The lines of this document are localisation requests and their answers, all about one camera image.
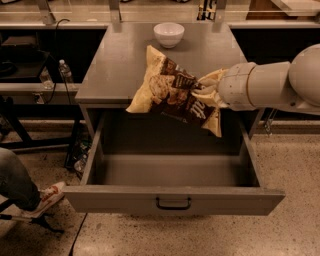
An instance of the gray table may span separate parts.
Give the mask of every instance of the gray table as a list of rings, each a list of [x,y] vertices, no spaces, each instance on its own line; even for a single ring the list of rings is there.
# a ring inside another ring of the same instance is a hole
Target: gray table
[[[88,109],[125,108],[141,86],[146,70],[146,48],[152,45],[198,78],[246,59],[224,23],[183,24],[185,34],[175,48],[165,49],[153,35],[154,23],[110,24],[76,95],[94,136],[97,119]]]
[[[143,82],[147,45],[198,78],[246,62],[226,24],[183,24],[184,38],[173,49],[154,39],[155,25],[108,26],[76,95],[93,143],[81,184],[64,189],[67,199],[79,212],[269,214],[284,193],[264,187],[252,125],[246,129],[235,112],[226,111],[219,139],[173,119],[123,110]]]

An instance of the shoe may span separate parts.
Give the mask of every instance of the shoe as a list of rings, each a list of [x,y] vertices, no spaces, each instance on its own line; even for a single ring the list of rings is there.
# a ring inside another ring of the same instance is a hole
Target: shoe
[[[51,185],[44,191],[41,201],[33,211],[22,211],[21,216],[26,218],[39,218],[49,207],[63,198],[62,188],[66,185],[64,181]]]

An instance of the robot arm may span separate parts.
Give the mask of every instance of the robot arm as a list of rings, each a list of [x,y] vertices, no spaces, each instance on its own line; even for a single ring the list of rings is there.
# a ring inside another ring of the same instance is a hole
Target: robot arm
[[[223,76],[218,92],[235,111],[274,108],[320,115],[320,44],[292,63],[237,64]]]

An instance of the snack bag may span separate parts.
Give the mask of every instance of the snack bag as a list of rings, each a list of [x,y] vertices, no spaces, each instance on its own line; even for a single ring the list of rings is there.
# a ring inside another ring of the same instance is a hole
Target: snack bag
[[[225,72],[221,69],[197,80],[149,45],[144,81],[127,111],[169,116],[221,137],[220,107],[227,106],[217,93],[217,85]]]

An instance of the bowl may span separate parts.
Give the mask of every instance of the bowl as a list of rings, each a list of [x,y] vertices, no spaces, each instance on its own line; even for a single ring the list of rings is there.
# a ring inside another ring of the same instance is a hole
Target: bowl
[[[165,48],[175,47],[182,39],[184,27],[177,23],[160,23],[153,28],[158,42]]]

